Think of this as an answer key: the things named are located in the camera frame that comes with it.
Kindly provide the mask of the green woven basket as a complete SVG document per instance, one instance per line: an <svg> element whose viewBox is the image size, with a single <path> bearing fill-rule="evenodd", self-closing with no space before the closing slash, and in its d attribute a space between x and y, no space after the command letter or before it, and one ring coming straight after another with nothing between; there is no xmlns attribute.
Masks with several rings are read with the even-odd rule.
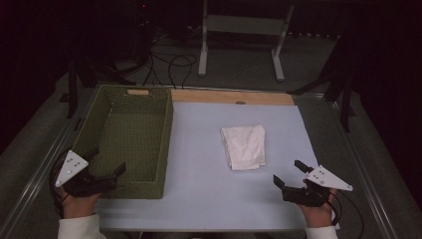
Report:
<svg viewBox="0 0 422 239"><path fill-rule="evenodd" d="M72 151L89 161L94 176L112 175L123 162L126 171L116 188L103 197L160 199L164 192L167 157L173 122L173 101L168 88L101 86Z"/></svg>

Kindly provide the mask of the white cloth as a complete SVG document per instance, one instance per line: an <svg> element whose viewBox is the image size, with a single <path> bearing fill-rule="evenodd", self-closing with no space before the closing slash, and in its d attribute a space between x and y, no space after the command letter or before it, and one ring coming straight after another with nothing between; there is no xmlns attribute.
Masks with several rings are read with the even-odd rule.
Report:
<svg viewBox="0 0 422 239"><path fill-rule="evenodd" d="M221 135L232 170L254 170L266 164L265 130L261 124L223 127Z"/></svg>

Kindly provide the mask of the white metal stand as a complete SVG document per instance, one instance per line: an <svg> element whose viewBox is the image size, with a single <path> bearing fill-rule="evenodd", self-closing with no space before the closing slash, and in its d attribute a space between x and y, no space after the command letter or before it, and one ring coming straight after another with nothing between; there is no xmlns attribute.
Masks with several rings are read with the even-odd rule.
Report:
<svg viewBox="0 0 422 239"><path fill-rule="evenodd" d="M209 32L256 34L279 37L278 45L271 50L271 58L274 65L276 80L282 82L285 79L281 63L282 48L288 35L294 10L295 6L289 4L287 13L283 19L211 15L208 13L208 0L203 0L202 45L199 56L198 75L204 77L207 73L207 40Z"/></svg>

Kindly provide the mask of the person's right hand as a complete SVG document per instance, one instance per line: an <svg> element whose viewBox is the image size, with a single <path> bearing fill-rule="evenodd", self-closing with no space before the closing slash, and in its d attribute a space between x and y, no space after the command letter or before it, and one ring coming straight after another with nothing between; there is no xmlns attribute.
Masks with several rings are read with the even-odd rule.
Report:
<svg viewBox="0 0 422 239"><path fill-rule="evenodd" d="M328 198L328 203L325 203L321 207L306 207L299 204L299 208L304 214L307 226L310 228L322 228L331 226L331 211L334 197L336 195L336 190L332 189L330 191L330 196Z"/></svg>

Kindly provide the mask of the black stand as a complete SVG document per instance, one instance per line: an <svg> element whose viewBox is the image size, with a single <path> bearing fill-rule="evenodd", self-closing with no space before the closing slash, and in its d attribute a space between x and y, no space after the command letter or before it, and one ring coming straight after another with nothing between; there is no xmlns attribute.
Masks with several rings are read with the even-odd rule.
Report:
<svg viewBox="0 0 422 239"><path fill-rule="evenodd" d="M354 44L348 39L347 33L342 33L328 56L319 76L309 84L289 91L290 95L299 96L308 93L323 84L328 84L323 98L328 102L335 102L342 96L340 107L340 123L346 132L350 132L348 117L350 111L352 66L350 65Z"/></svg>
<svg viewBox="0 0 422 239"><path fill-rule="evenodd" d="M73 56L69 60L68 67L69 89L68 92L63 94L60 98L61 103L69 104L68 118L70 119L78 108L78 79L90 76L90 79L93 80L94 83L92 86L89 85L89 88L94 87L97 84L97 81L91 71L97 71L121 85L134 86L135 82L126 80L123 75L134 73L139 69L140 65L135 65L123 70L113 70L111 67L102 65L88 57Z"/></svg>

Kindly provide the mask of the metal table frame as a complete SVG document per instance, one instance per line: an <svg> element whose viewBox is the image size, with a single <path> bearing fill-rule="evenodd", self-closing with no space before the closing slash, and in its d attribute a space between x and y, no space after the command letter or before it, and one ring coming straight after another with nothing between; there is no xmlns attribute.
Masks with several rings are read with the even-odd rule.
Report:
<svg viewBox="0 0 422 239"><path fill-rule="evenodd" d="M3 153L2 157L11 162L6 167L6 176L24 177L25 183L19 185L22 192L16 203L10 207L9 214L0 225L0 238L12 239L23 235L24 227L36 212L45 216L47 221L55 216L47 212L51 207L47 195L47 180L50 169L62 152L70 146L83 125L83 118L97 92L85 89L79 92L79 107L69 119L56 121L54 129L41 129L47 122L48 112L58 112L60 107L47 100L40 108L37 117L30 121ZM339 103L330 102L323 95L305 93L290 96L281 92L241 91L229 89L185 88L173 92L177 101L212 102L245 104L298 105L305 127L311 137L311 144L317 161L331 169L343 170L343 176L357 184L357 195L352 202L360 207L364 219L362 236L365 238L398 239L398 230L393 226L392 217L387 213L387 204L381 201L381 180L373 176L374 157L367 151L371 144L366 140L375 138L376 133L363 133L356 124L365 115L357 108L351 110L352 119L345 128L340 122Z"/></svg>

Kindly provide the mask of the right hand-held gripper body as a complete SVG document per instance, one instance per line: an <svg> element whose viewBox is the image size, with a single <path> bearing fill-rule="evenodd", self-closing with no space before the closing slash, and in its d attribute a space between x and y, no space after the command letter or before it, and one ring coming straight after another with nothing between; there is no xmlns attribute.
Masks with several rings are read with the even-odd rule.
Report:
<svg viewBox="0 0 422 239"><path fill-rule="evenodd" d="M300 204L306 207L321 207L328 203L332 189L352 191L353 186L319 165L312 172L305 173L305 187L296 188L286 186L282 190L285 201Z"/></svg>

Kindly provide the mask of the person's left hand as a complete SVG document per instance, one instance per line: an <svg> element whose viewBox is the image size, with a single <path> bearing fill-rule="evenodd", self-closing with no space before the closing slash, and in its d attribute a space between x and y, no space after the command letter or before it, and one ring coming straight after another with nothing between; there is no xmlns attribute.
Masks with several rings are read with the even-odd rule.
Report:
<svg viewBox="0 0 422 239"><path fill-rule="evenodd" d="M88 217L95 213L95 206L100 196L74 197L62 192L63 216L65 219Z"/></svg>

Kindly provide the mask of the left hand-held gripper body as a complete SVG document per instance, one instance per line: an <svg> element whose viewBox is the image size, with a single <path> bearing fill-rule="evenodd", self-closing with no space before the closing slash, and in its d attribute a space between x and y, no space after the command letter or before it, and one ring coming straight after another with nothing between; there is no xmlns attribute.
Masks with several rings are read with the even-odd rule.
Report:
<svg viewBox="0 0 422 239"><path fill-rule="evenodd" d="M63 187L74 197L88 197L116 188L112 175L94 176L90 174L89 166L83 156L69 150L55 179L55 186Z"/></svg>

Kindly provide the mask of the light blue mat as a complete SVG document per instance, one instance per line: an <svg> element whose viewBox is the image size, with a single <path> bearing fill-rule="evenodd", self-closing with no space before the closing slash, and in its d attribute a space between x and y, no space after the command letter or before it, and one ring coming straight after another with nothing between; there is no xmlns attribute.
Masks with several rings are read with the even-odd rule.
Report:
<svg viewBox="0 0 422 239"><path fill-rule="evenodd" d="M265 129L265 165L234 171L221 129L260 124ZM317 163L296 106L177 103L174 106L164 195L158 200L102 199L104 230L283 231L302 229L301 210L283 200L273 178L299 187L295 160Z"/></svg>

